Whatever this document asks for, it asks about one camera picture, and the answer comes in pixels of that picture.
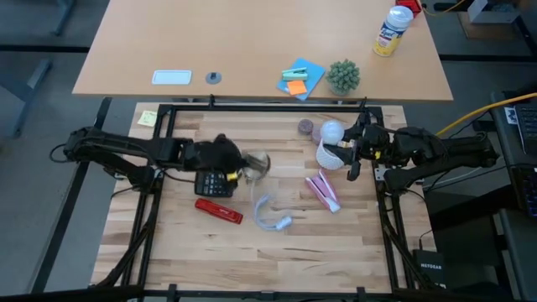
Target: green plant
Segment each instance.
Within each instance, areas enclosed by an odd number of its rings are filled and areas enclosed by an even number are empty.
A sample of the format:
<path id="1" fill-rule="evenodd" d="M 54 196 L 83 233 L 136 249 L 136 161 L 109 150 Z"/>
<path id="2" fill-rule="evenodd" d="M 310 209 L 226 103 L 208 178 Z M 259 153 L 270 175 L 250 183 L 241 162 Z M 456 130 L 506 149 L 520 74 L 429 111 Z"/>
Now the green plant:
<path id="1" fill-rule="evenodd" d="M 348 59 L 332 64 L 326 80 L 332 91 L 338 96 L 345 96 L 351 89 L 356 89 L 360 83 L 360 70 Z"/>

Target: blue sticky note pad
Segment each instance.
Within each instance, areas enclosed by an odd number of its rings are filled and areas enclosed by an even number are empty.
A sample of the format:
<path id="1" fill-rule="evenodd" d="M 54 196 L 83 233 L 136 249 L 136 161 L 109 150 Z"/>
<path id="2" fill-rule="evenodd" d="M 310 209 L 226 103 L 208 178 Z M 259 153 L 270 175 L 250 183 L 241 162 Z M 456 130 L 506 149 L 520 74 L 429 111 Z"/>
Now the blue sticky note pad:
<path id="1" fill-rule="evenodd" d="M 302 58 L 297 59 L 289 69 L 302 67 L 305 67 L 306 72 L 308 73 L 308 80 L 304 81 L 305 88 L 308 91 L 306 93 L 296 95 L 296 98 L 301 101 L 305 101 L 305 99 L 308 98 L 310 93 L 313 91 L 313 88 L 315 88 L 315 85 L 317 85 L 321 77 L 325 74 L 325 69 L 322 66 L 313 64 Z M 278 82 L 276 87 L 285 93 L 289 93 L 289 90 L 287 89 L 287 81 Z"/>

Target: yellow cable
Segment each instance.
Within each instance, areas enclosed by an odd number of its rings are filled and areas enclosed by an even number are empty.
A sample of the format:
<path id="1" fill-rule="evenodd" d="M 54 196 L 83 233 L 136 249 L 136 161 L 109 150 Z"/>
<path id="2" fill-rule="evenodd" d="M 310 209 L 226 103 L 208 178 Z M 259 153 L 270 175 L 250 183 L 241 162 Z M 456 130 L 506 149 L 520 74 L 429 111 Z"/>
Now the yellow cable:
<path id="1" fill-rule="evenodd" d="M 510 104 L 510 103 L 514 103 L 514 102 L 518 102 L 518 101 L 522 101 L 522 100 L 526 100 L 526 99 L 529 99 L 531 97 L 537 97 L 537 92 L 535 93 L 529 93 L 527 95 L 523 95 L 523 96 L 518 96 L 518 97 L 514 97 L 514 98 L 510 98 L 508 100 L 505 100 L 505 101 L 501 101 L 501 102 L 497 102 L 497 103 L 494 103 L 494 104 L 491 104 L 491 105 L 487 105 L 485 107 L 481 107 L 475 111 L 472 111 L 470 113 L 468 113 L 467 115 L 465 115 L 464 117 L 461 117 L 459 118 L 458 120 L 452 122 L 451 124 L 449 124 L 449 126 L 447 126 L 446 128 L 443 128 L 442 130 L 440 130 L 436 136 L 440 136 L 444 133 L 446 133 L 447 131 L 449 131 L 450 129 L 452 129 L 453 127 L 455 127 L 456 125 L 460 124 L 461 122 L 464 122 L 465 120 L 467 120 L 468 118 L 470 117 L 473 117 L 481 112 L 485 112 L 487 110 L 490 110 L 490 109 L 493 109 L 495 107 L 500 107 L 500 106 L 503 106 L 503 105 L 507 105 L 507 104 Z"/>
<path id="2" fill-rule="evenodd" d="M 453 9 L 455 9 L 455 8 L 457 8 L 458 6 L 460 6 L 461 4 L 463 4 L 465 1 L 466 1 L 466 0 L 461 0 L 459 3 L 453 5 L 452 7 L 448 8 L 447 10 L 445 10 L 445 11 L 443 11 L 443 12 L 441 12 L 441 13 L 429 13 L 429 11 L 426 10 L 425 8 L 422 8 L 422 9 L 423 9 L 423 11 L 424 11 L 426 14 L 428 14 L 428 15 L 430 15 L 430 16 L 432 16 L 432 17 L 436 17 L 436 16 L 438 16 L 438 15 L 442 15 L 443 13 L 449 13 L 449 12 L 452 11 Z"/>

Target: light wood desk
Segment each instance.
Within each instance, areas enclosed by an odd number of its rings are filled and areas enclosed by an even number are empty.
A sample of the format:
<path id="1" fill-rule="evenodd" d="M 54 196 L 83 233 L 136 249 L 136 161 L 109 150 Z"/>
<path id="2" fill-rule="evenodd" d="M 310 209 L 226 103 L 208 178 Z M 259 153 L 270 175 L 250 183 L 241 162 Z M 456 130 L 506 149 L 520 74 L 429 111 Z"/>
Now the light wood desk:
<path id="1" fill-rule="evenodd" d="M 451 101 L 425 15 L 390 58 L 372 47 L 394 0 L 111 0 L 74 93 L 100 96 L 289 97 L 276 88 L 299 57 L 329 70 L 357 63 L 361 83 L 310 99 Z M 192 70 L 188 86 L 154 86 L 156 70 Z M 209 72 L 222 82 L 207 84 Z"/>
<path id="2" fill-rule="evenodd" d="M 129 136 L 152 137 L 152 128 L 136 122 L 143 110 L 157 111 L 158 105 L 137 105 Z M 387 128 L 405 126 L 402 107 L 386 106 L 383 113 Z M 198 196 L 192 184 L 165 179 L 146 289 L 177 284 L 181 290 L 356 293 L 356 287 L 363 286 L 368 293 L 391 291 L 370 162 L 363 160 L 362 173 L 353 182 L 346 180 L 346 169 L 327 172 L 341 199 L 341 210 L 331 214 L 305 185 L 304 178 L 315 175 L 319 165 L 316 146 L 297 133 L 302 118 L 318 124 L 337 119 L 349 126 L 357 114 L 178 112 L 174 137 L 212 140 L 225 133 L 241 150 L 266 150 L 272 169 L 256 188 L 255 198 L 273 195 L 263 214 L 289 214 L 294 223 L 284 232 L 261 230 L 253 221 L 244 180 L 231 199 L 217 201 L 244 214 L 242 224 L 235 225 L 195 209 Z M 193 173 L 172 174 L 194 178 Z M 115 191 L 129 186 L 119 181 Z M 422 194 L 419 186 L 412 190 Z M 127 250 L 137 204 L 138 193 L 132 191 L 112 200 L 92 282 L 102 280 Z M 411 250 L 430 230 L 429 216 L 425 203 L 413 194 L 401 196 L 401 207 Z M 424 245 L 435 249 L 431 234 L 424 236 Z M 396 249 L 394 253 L 399 286 L 404 286 L 402 263 Z M 132 280 L 138 278 L 137 271 L 135 264 Z"/>

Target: calculator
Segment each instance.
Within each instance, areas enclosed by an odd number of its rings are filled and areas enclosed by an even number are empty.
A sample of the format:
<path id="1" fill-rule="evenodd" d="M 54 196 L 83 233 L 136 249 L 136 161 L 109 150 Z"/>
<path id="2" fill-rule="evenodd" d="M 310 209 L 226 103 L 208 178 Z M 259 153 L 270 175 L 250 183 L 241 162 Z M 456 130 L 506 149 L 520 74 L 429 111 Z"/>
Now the calculator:
<path id="1" fill-rule="evenodd" d="M 196 172 L 194 193 L 208 197 L 231 197 L 233 186 L 227 183 L 226 176 L 217 172 Z"/>

